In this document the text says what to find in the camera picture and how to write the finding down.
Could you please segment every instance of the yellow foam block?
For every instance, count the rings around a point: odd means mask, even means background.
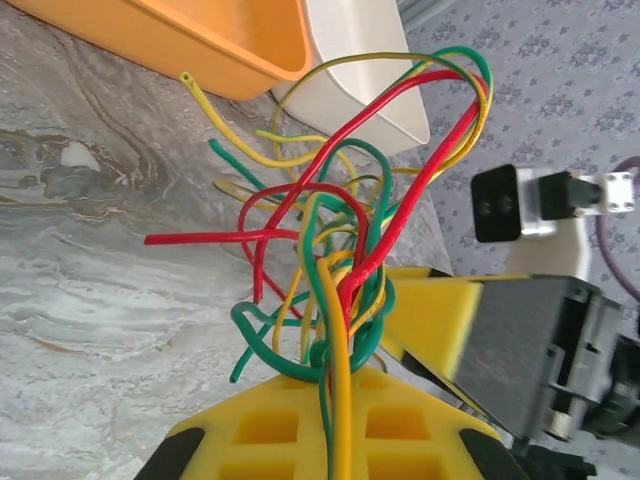
[[[459,437],[484,422],[371,367],[352,376],[353,478],[480,480]],[[176,425],[205,436],[181,480],[326,480],[318,386],[276,377]]]

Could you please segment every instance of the red wire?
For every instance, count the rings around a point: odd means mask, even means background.
[[[204,232],[204,233],[165,233],[147,235],[144,239],[145,245],[184,245],[193,243],[230,243],[242,242],[242,248],[253,266],[253,255],[249,250],[246,242],[256,241],[259,238],[288,238],[296,240],[298,232],[293,230],[254,230],[249,232]],[[271,277],[265,275],[265,281],[273,289],[273,291],[284,300],[287,296],[278,284]],[[292,306],[291,312],[298,318],[302,318],[302,313]]]
[[[422,195],[431,177],[433,177],[442,161],[447,158],[447,155],[449,155],[456,144],[462,140],[479,110],[479,104],[476,100],[460,118],[449,135],[447,135],[444,141],[433,152],[429,161],[411,184],[378,244],[362,263],[357,266],[354,265],[353,270],[349,272],[338,285],[338,295],[340,296],[340,302],[346,319],[351,318],[351,298],[353,292],[382,264],[402,233],[402,229],[406,225],[413,208],[420,199],[420,195]]]
[[[194,232],[155,233],[144,238],[145,245],[188,245],[194,243],[240,243],[255,242],[261,238],[287,238],[297,240],[293,230],[253,230],[248,232]]]
[[[295,187],[296,187],[296,184],[278,185],[276,187],[266,188],[264,190],[261,190],[259,192],[254,193],[244,203],[244,205],[242,206],[242,209],[240,210],[240,215],[238,215],[238,232],[243,232],[244,231],[244,222],[245,222],[245,218],[247,216],[247,213],[249,212],[251,207],[258,200],[260,200],[261,198],[267,197],[267,196],[274,195],[274,194],[284,193],[284,192],[290,191]],[[367,216],[367,213],[362,208],[362,205],[355,198],[353,198],[353,196],[351,194],[349,194],[349,192],[347,192],[342,187],[339,187],[337,185],[331,185],[331,184],[328,184],[328,183],[308,183],[303,188],[303,190],[304,189],[315,190],[315,191],[320,191],[320,192],[328,192],[328,193],[332,193],[334,195],[337,195],[338,197],[342,198],[342,200],[344,200],[344,202],[347,205],[349,205],[349,207],[351,207],[353,209],[353,211],[354,211],[354,213],[356,215],[356,218],[358,219],[358,224],[359,224],[359,228],[358,228],[359,234],[358,234],[358,237],[357,237],[357,243],[356,243],[355,253],[354,253],[354,265],[359,264],[362,261],[364,253],[365,253],[367,232],[369,230],[369,217]],[[260,281],[262,282],[262,277],[265,276],[265,273],[262,270],[262,265],[264,264],[264,255],[265,255],[265,251],[266,251],[266,245],[265,245],[265,248],[262,249],[262,251],[260,251],[260,252],[256,248],[255,257],[251,253],[251,250],[249,249],[249,246],[246,243],[242,244],[242,249],[244,250],[245,254],[247,255],[247,258],[249,259],[249,261],[251,263],[253,263],[253,265],[254,265],[254,271],[253,271],[254,272],[253,301],[254,301],[254,303],[259,303],[260,300],[262,299],[262,290],[260,289],[260,296],[258,296],[257,295],[257,285],[258,284],[255,283],[256,282],[255,274],[256,274],[256,267],[260,266],[260,271],[261,271]]]
[[[315,158],[313,159],[309,167],[300,176],[298,181],[295,183],[294,187],[289,191],[286,197],[282,200],[282,203],[278,206],[278,208],[276,208],[275,212],[273,212],[273,215],[265,225],[265,229],[269,230],[269,229],[276,228],[278,226],[278,224],[282,221],[283,217],[285,216],[287,211],[291,208],[293,203],[296,201],[300,193],[305,189],[306,185],[311,181],[313,176],[318,172],[322,164],[326,161],[327,157],[329,156],[331,151],[335,149],[338,143],[344,140],[347,137],[347,135],[353,132],[365,121],[367,121],[369,118],[375,115],[376,112],[382,109],[387,103],[392,101],[395,97],[400,95],[402,92],[408,90],[409,88],[415,87],[417,85],[434,82],[438,80],[460,80],[460,79],[462,79],[462,77],[458,73],[452,70],[437,70],[434,72],[422,73],[414,77],[407,78],[402,82],[391,87],[382,95],[380,95],[375,101],[373,101],[371,104],[365,107],[358,115],[356,115],[353,119],[347,122],[342,128],[340,128],[340,130],[334,133],[327,140],[327,142],[320,148],[320,150],[316,154]],[[486,91],[487,90],[486,84],[483,84],[483,87],[485,88],[485,91]],[[464,135],[465,129],[462,128],[462,126],[460,128],[462,129],[462,134]],[[268,239],[258,240],[258,243],[256,245],[256,253],[255,253],[256,263],[254,265],[254,270],[253,270],[253,283],[254,283],[253,293],[254,293],[254,302],[256,303],[262,299],[262,280],[264,276],[263,259],[264,259],[265,250],[267,248],[267,242],[268,242]],[[345,315],[345,319],[348,319],[348,318],[351,318],[351,317],[349,315]]]

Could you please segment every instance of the square hole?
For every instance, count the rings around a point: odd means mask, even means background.
[[[293,480],[293,462],[243,462],[222,465],[218,480]]]
[[[369,480],[448,480],[442,474],[440,462],[424,455],[375,454],[368,459]]]
[[[422,410],[410,405],[381,405],[367,414],[367,438],[425,440],[428,438]]]
[[[387,381],[381,375],[374,375],[369,372],[363,372],[362,374],[360,374],[358,385],[360,385],[360,388],[382,390],[383,388],[387,388]]]
[[[263,409],[247,413],[236,432],[236,443],[295,443],[298,441],[298,412]]]

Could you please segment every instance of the plastic container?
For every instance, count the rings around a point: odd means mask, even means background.
[[[9,0],[110,52],[249,100],[311,65],[302,0]]]
[[[306,7],[314,66],[345,55],[408,51],[395,0],[306,0]],[[331,67],[298,88],[285,110],[331,135],[411,65],[410,60],[368,60]],[[280,100],[290,88],[281,84],[272,92]],[[420,91],[403,93],[352,136],[386,155],[427,143],[429,124]]]

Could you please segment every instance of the marble surface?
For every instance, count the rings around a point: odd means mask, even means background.
[[[212,100],[245,138],[273,112]],[[133,478],[173,424],[273,375],[254,360],[227,381],[244,348],[228,310],[251,292],[239,248],[142,245],[233,229],[239,205],[211,181],[238,176],[214,136],[179,82],[0,1],[1,479]],[[286,284],[292,246],[271,245]],[[449,268],[428,194],[391,262]]]

